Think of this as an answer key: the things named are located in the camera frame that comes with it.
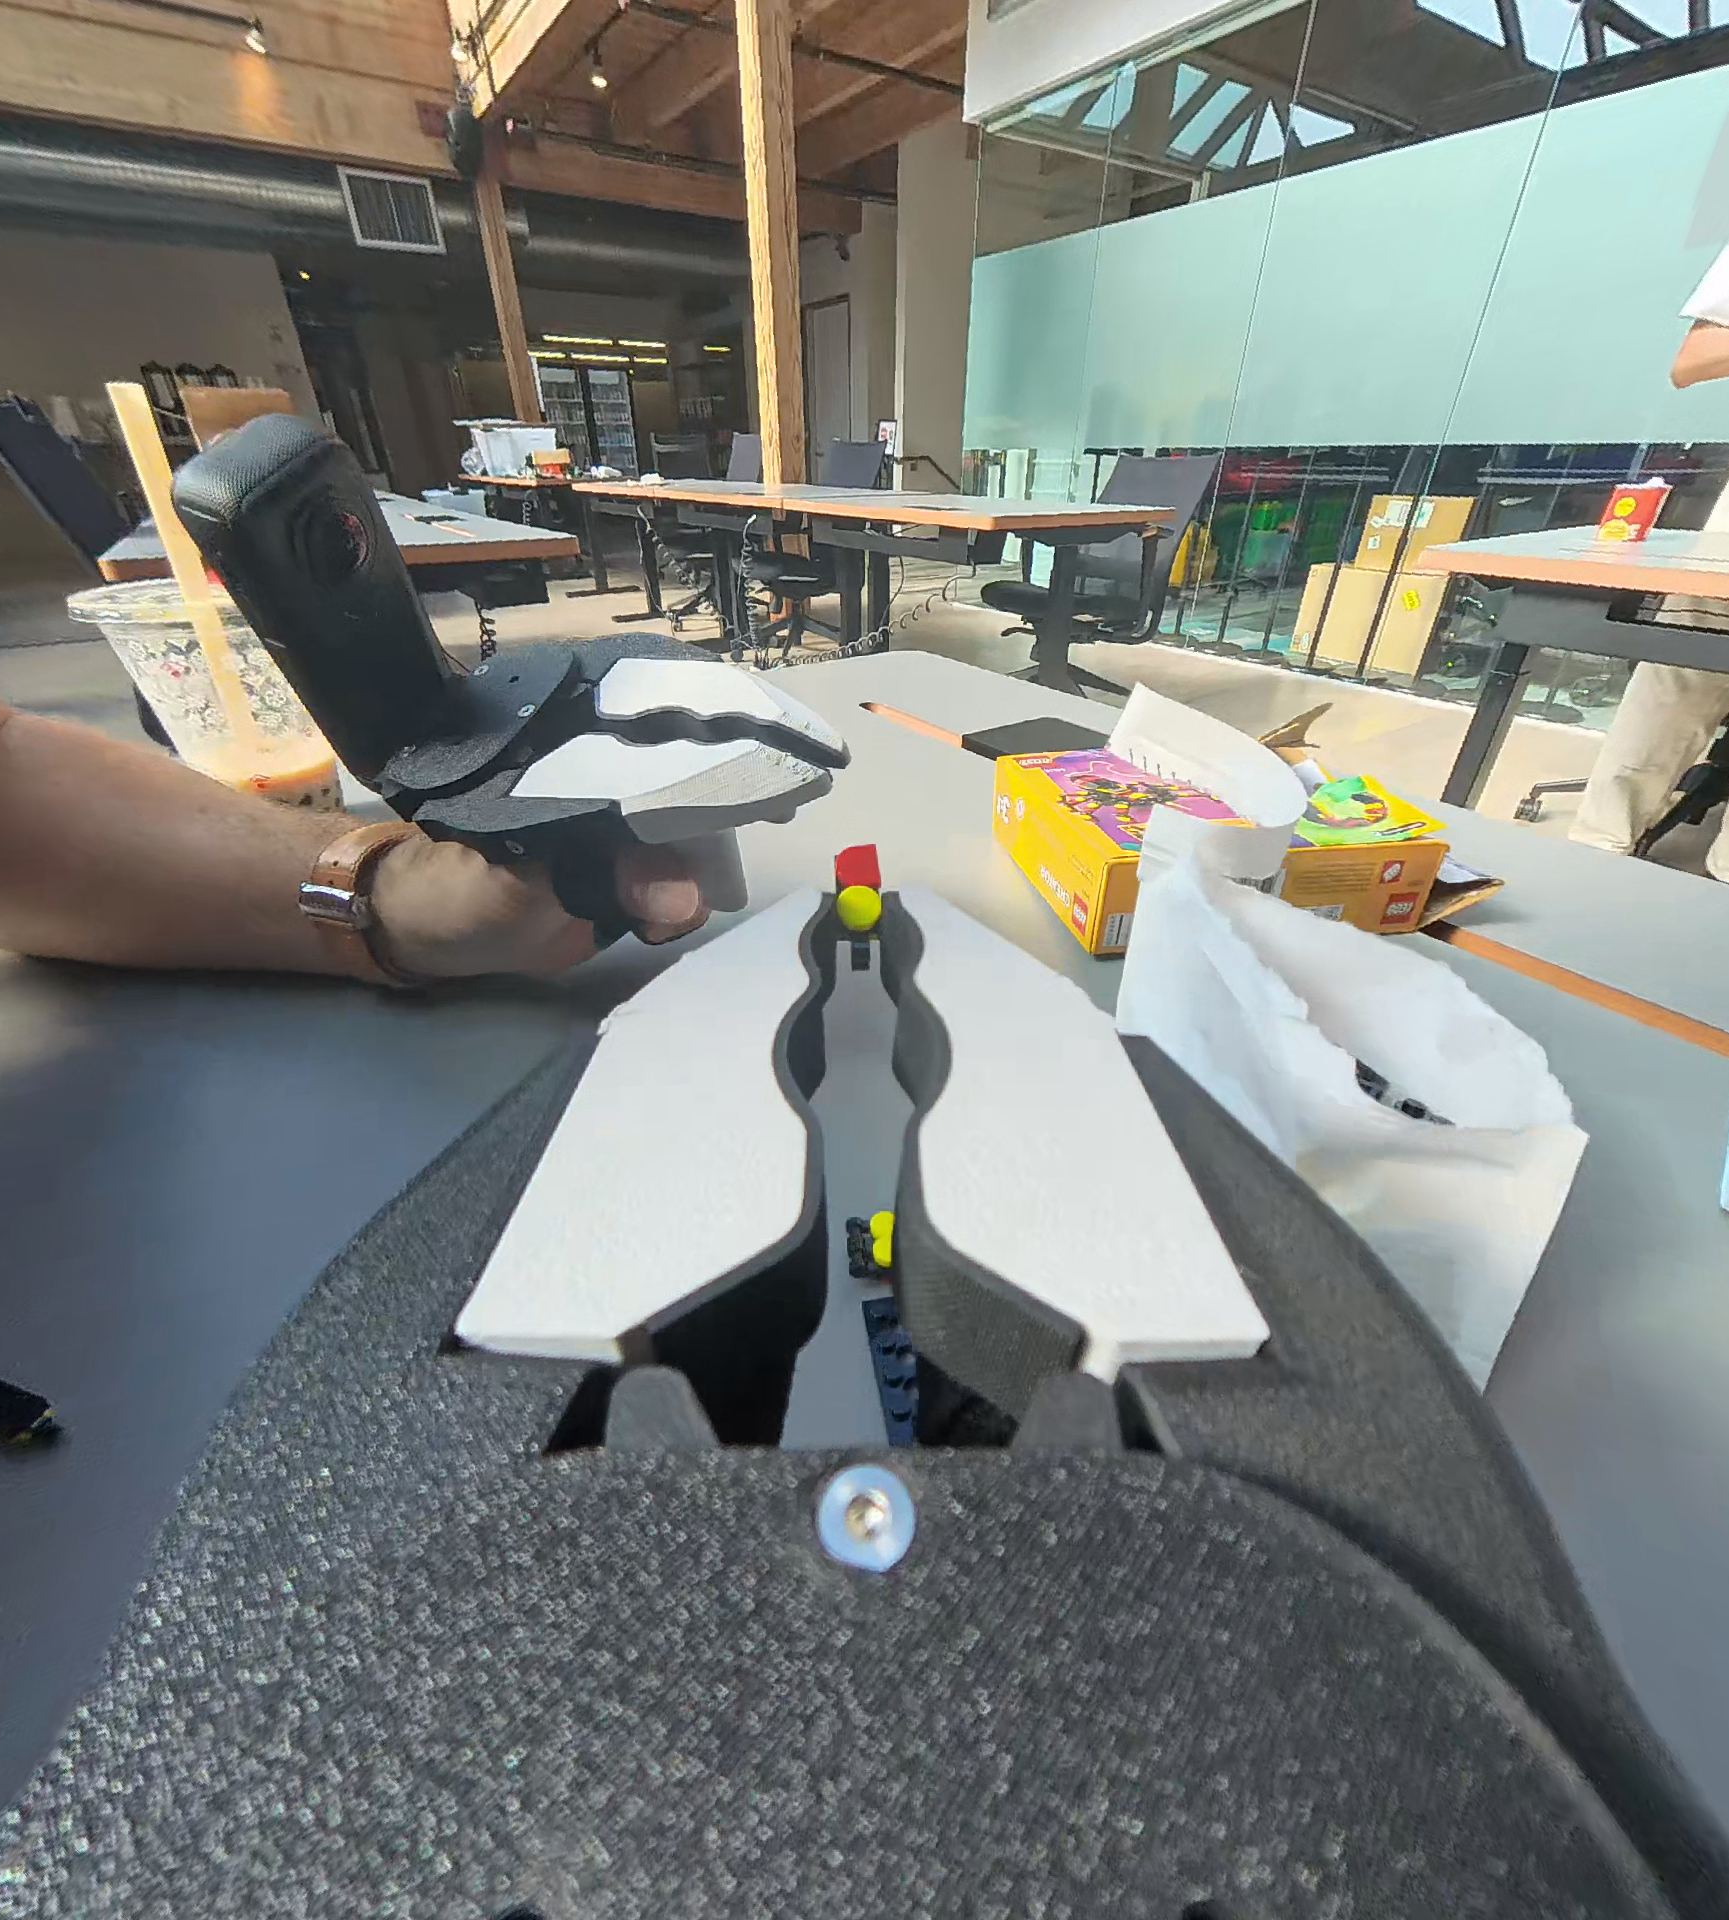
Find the long wood edged desk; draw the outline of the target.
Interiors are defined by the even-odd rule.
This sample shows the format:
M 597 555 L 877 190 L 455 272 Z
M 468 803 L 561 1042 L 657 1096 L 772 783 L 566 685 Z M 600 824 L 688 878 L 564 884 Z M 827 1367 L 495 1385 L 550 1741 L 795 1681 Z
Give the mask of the long wood edged desk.
M 733 562 L 747 535 L 765 540 L 783 534 L 785 522 L 809 522 L 819 541 L 860 549 L 867 560 L 911 558 L 954 568 L 996 566 L 1009 547 L 1028 562 L 1034 549 L 1054 558 L 1061 543 L 1082 543 L 1110 532 L 1152 530 L 1158 508 L 1096 505 L 1068 499 L 1037 499 L 963 492 L 839 490 L 812 483 L 728 483 L 692 480 L 630 481 L 566 477 L 561 471 L 531 475 L 462 475 L 465 487 L 513 498 L 526 509 L 543 498 L 556 509 L 575 512 L 580 525 L 608 515 L 634 520 L 645 535 L 674 528 L 707 535 L 714 579 L 733 588 Z

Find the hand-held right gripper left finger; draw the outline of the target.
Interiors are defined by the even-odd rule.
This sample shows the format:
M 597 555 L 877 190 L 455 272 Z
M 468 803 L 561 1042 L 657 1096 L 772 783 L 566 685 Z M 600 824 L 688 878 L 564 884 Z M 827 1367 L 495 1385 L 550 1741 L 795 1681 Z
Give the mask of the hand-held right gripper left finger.
M 602 1019 L 457 1318 L 462 1345 L 621 1361 L 805 1243 L 824 1196 L 827 913 L 788 891 Z

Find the colourful cardboard lego box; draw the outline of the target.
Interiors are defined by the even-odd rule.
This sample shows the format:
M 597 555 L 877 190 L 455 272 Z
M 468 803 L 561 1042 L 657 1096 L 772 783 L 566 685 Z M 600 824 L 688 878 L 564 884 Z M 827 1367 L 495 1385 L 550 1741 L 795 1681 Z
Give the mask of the colourful cardboard lego box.
M 1364 776 L 1332 776 L 1307 740 L 1321 708 L 1260 737 L 1296 776 L 1307 808 L 1278 868 L 1257 887 L 1319 917 L 1404 936 L 1494 900 L 1504 881 L 1453 856 L 1446 824 Z M 1248 820 L 1204 786 L 1103 750 L 991 759 L 992 836 L 1093 956 L 1129 948 L 1150 814 L 1191 825 Z

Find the long ceiling duct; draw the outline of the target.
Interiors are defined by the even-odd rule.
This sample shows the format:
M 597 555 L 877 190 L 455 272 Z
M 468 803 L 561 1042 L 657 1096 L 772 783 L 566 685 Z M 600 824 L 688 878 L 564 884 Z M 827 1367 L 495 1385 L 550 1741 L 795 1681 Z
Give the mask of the long ceiling duct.
M 336 163 L 164 136 L 0 114 L 0 227 L 161 244 L 285 245 L 401 259 L 462 259 L 479 248 L 471 188 L 426 178 L 445 254 L 366 251 L 350 239 Z M 737 222 L 502 188 L 520 278 L 733 283 L 749 276 Z

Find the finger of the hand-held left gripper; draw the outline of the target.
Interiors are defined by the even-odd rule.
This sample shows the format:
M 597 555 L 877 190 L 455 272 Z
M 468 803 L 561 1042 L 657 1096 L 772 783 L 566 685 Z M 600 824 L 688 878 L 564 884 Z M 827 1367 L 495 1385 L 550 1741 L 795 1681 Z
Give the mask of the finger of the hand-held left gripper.
M 762 673 L 710 655 L 621 658 L 593 690 L 595 725 L 637 746 L 760 746 L 845 768 L 841 732 Z
M 569 737 L 505 797 L 505 844 L 677 844 L 747 824 L 785 824 L 830 792 L 833 773 L 752 737 Z

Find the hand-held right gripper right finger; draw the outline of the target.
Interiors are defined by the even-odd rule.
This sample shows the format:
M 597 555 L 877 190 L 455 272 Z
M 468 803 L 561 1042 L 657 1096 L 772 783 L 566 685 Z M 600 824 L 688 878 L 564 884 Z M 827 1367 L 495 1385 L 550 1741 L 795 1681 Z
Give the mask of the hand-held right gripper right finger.
M 1114 1382 L 1245 1361 L 1269 1326 L 1108 1015 L 926 887 L 881 970 L 913 1113 L 895 1198 L 902 1323 L 959 1382 Z

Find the black office chair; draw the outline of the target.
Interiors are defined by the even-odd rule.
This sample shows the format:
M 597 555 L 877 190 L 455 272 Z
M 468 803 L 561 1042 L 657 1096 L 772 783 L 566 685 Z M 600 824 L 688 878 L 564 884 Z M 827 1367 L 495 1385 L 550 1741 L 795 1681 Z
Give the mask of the black office chair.
M 1010 613 L 1013 631 L 1028 630 L 1032 637 L 1031 666 L 1016 672 L 1019 679 L 1079 696 L 1123 692 L 1072 666 L 1071 647 L 1087 639 L 1134 645 L 1157 634 L 1172 564 L 1218 467 L 1216 451 L 1120 454 L 1095 505 L 1160 509 L 1152 530 L 1124 528 L 1098 540 L 1063 541 L 1046 585 L 1022 573 L 980 589 L 987 607 Z
M 133 520 L 78 446 L 25 396 L 0 396 L 0 467 L 80 558 L 93 579 L 106 581 L 100 560 L 129 537 Z
M 886 486 L 884 443 L 828 442 L 824 451 L 824 483 L 839 490 L 882 490 Z M 754 434 L 733 435 L 726 470 L 728 483 L 757 483 L 762 480 L 760 439 Z M 730 659 L 757 661 L 762 645 L 781 636 L 781 655 L 787 655 L 805 637 L 810 600 L 837 595 L 839 639 L 855 652 L 882 653 L 890 645 L 889 626 L 889 560 L 865 558 L 849 546 L 817 540 L 805 528 L 809 522 L 788 520 L 785 532 L 769 532 L 765 540 L 747 535 L 733 562 L 737 585 Z M 760 589 L 772 604 L 772 613 L 757 618 L 749 610 L 749 589 Z M 868 616 L 881 613 L 873 631 Z

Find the grey top office desk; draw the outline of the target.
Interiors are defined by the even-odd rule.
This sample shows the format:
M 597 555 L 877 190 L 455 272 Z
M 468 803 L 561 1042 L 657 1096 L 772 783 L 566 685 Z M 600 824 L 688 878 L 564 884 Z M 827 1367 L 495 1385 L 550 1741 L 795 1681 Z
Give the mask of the grey top office desk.
M 577 535 L 471 514 L 451 494 L 424 499 L 377 492 L 387 522 L 445 650 L 462 666 L 495 653 L 495 611 L 540 607 L 550 583 L 585 564 Z

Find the person's left hand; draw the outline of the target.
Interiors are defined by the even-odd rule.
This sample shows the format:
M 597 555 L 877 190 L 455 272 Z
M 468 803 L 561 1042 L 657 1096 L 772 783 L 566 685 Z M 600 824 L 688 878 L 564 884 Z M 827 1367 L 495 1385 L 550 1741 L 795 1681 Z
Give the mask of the person's left hand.
M 623 850 L 613 865 L 623 917 L 649 946 L 679 940 L 708 917 L 685 854 Z M 382 851 L 369 878 L 375 957 L 398 980 L 446 983 L 550 980 L 589 962 L 595 925 L 573 913 L 537 861 L 495 865 L 462 844 L 408 836 Z

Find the torn printed white paper bag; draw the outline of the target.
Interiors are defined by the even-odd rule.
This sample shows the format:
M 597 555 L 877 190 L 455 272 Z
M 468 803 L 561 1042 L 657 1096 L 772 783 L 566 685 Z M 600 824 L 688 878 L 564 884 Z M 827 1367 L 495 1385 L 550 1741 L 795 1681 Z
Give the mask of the torn printed white paper bag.
M 1260 741 L 1141 683 L 1108 746 L 1248 820 L 1155 810 L 1118 1029 L 1158 1044 L 1296 1171 L 1487 1385 L 1588 1141 L 1543 1046 L 1400 938 L 1257 886 L 1307 806 Z M 1359 1059 L 1453 1124 L 1376 1106 Z

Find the wall vent grille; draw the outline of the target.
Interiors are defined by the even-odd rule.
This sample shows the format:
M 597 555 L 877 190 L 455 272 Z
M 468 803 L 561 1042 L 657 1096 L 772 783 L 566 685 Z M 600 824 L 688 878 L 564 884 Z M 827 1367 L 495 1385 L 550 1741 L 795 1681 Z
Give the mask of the wall vent grille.
M 336 166 L 350 239 L 358 249 L 443 256 L 445 222 L 433 182 L 415 173 Z

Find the clear plastic cup with straw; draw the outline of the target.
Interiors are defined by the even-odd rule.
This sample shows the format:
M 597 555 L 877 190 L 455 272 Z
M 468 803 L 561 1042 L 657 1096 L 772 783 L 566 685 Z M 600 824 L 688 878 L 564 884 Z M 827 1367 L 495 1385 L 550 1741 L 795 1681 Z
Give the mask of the clear plastic cup with straw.
M 177 515 L 172 470 L 145 386 L 111 382 L 106 393 L 170 570 L 78 589 L 66 598 L 68 616 L 105 634 L 186 763 L 275 803 L 343 810 L 331 743 L 228 591 L 208 577 Z

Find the wooden support post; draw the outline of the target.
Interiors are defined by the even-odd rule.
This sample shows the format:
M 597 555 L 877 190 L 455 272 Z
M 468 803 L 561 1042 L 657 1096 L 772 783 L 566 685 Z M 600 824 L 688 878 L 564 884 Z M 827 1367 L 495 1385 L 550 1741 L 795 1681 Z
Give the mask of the wooden support post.
M 733 11 L 762 471 L 771 483 L 801 483 L 807 424 L 792 6 L 735 2 Z

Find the long black studded lego strip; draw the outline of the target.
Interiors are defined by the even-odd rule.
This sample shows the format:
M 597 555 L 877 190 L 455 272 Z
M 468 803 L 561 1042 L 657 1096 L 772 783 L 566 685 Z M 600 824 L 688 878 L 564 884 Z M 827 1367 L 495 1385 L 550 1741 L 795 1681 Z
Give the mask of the long black studded lego strip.
M 860 1304 L 886 1440 L 914 1447 L 1006 1447 L 1019 1419 L 924 1357 L 893 1294 Z

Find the person's left forearm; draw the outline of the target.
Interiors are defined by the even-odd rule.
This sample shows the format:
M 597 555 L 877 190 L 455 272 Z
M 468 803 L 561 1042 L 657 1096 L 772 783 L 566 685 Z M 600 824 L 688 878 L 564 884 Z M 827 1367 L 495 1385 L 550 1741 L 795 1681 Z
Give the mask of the person's left forearm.
M 345 828 L 0 703 L 0 950 L 339 977 L 299 887 Z

